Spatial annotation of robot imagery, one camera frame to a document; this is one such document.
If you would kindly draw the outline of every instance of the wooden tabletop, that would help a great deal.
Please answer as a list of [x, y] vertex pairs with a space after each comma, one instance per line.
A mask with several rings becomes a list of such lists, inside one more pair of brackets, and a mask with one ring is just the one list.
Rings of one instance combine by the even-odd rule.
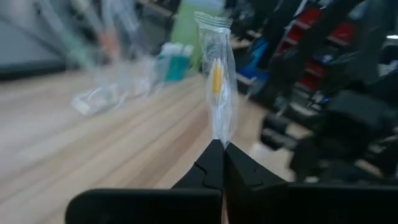
[[[204, 79], [189, 78], [94, 117], [70, 104], [82, 73], [0, 84], [1, 223], [63, 223], [67, 203], [93, 188], [168, 189], [211, 141]], [[241, 102], [232, 140], [289, 180], [287, 152], [257, 142], [266, 111]], [[305, 131], [292, 126], [290, 132]]]

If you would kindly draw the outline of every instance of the bottle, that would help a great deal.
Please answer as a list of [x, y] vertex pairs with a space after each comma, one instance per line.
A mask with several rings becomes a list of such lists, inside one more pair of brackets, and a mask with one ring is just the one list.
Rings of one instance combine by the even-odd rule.
[[174, 44], [165, 43], [162, 46], [162, 51], [157, 56], [156, 60], [156, 76], [162, 82], [165, 80], [170, 70], [170, 63], [173, 57]]
[[167, 73], [166, 80], [179, 81], [183, 77], [182, 69], [182, 49], [183, 45], [176, 43], [173, 45], [172, 58], [170, 61], [169, 72]]
[[182, 50], [181, 67], [183, 69], [183, 73], [185, 73], [190, 68], [191, 58], [194, 49], [195, 48], [192, 45], [186, 45]]

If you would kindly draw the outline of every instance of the plastic bag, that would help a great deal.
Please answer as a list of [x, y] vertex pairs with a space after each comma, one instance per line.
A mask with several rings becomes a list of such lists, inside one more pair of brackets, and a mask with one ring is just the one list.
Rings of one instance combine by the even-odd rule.
[[79, 86], [77, 94], [74, 92], [72, 105], [84, 115], [94, 115], [117, 108], [122, 99], [118, 89], [112, 85], [105, 72], [101, 69], [105, 59], [102, 51], [88, 43], [83, 34], [78, 30], [72, 16], [61, 1], [40, 0], [39, 6], [43, 17], [49, 26], [58, 35], [67, 50], [67, 68], [75, 69], [76, 66], [84, 69], [94, 80], [91, 82], [74, 83], [73, 88]]
[[236, 130], [238, 92], [235, 60], [229, 42], [231, 21], [195, 12], [203, 51], [203, 73], [207, 76], [206, 99], [213, 122], [213, 139], [227, 147]]
[[[121, 82], [124, 88], [132, 88], [133, 95], [148, 95], [158, 90], [164, 82], [164, 77], [157, 77], [154, 72], [155, 62], [150, 56], [146, 32], [136, 16], [133, 2], [130, 0], [105, 0], [103, 1], [103, 20], [106, 27], [115, 27], [121, 53], [125, 60], [120, 69], [125, 75], [123, 80], [132, 77], [132, 83]], [[133, 65], [140, 64], [141, 69], [132, 69]]]
[[[107, 2], [108, 1], [102, 1], [101, 12], [103, 14], [107, 13], [107, 8], [105, 7]], [[131, 86], [127, 85], [127, 83], [134, 83], [134, 80], [132, 79], [132, 77], [127, 76], [126, 75], [127, 71], [123, 69], [123, 58], [121, 56], [121, 47], [116, 33], [117, 32], [116, 27], [112, 23], [105, 23], [103, 20], [101, 20], [101, 17], [98, 14], [98, 8], [96, 7], [96, 5], [92, 0], [71, 0], [71, 3], [74, 6], [74, 8], [81, 15], [84, 16], [85, 21], [88, 23], [91, 30], [95, 32], [99, 46], [101, 47], [100, 52], [106, 55], [108, 59], [110, 59], [111, 69], [110, 71], [108, 71], [108, 73], [116, 74], [115, 77], [108, 80], [107, 84], [102, 82], [102, 85], [100, 86], [100, 91], [94, 90], [94, 92], [97, 94], [97, 93], [102, 93], [103, 90], [106, 91], [111, 90], [112, 94], [117, 94], [119, 98], [119, 103], [118, 103], [119, 106], [131, 93], [130, 91]], [[103, 66], [103, 64], [104, 63], [98, 63], [98, 66], [101, 67]], [[97, 71], [91, 73], [97, 74], [96, 76], [98, 77], [103, 77], [102, 80], [104, 80], [106, 76], [104, 71], [99, 71], [99, 72]], [[105, 95], [107, 99], [115, 99], [115, 97], [109, 97], [108, 95]], [[104, 96], [99, 96], [96, 98], [102, 99], [104, 98]]]

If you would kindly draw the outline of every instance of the sealed plastic pouch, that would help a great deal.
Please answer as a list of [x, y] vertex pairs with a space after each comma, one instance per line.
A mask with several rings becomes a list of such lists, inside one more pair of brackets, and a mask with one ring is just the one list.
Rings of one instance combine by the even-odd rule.
[[105, 71], [104, 52], [88, 43], [65, 9], [66, 5], [58, 0], [40, 0], [43, 17], [58, 35], [67, 50], [67, 75], [82, 68], [84, 74], [77, 82], [69, 83], [72, 88], [72, 105], [85, 115], [94, 115], [117, 108], [123, 101], [122, 94]]
[[[125, 59], [122, 60], [121, 73], [126, 76], [125, 80], [132, 77], [133, 95], [148, 95], [159, 89], [164, 77], [156, 77], [146, 32], [138, 20], [133, 1], [103, 1], [103, 20], [106, 27], [115, 27], [118, 31], [121, 53]], [[137, 63], [141, 65], [140, 70], [132, 67]], [[126, 84], [127, 82], [121, 82], [119, 85], [126, 88]]]
[[206, 99], [210, 106], [213, 139], [227, 147], [237, 124], [238, 92], [235, 60], [229, 42], [231, 21], [195, 12], [203, 51], [203, 73], [207, 77]]

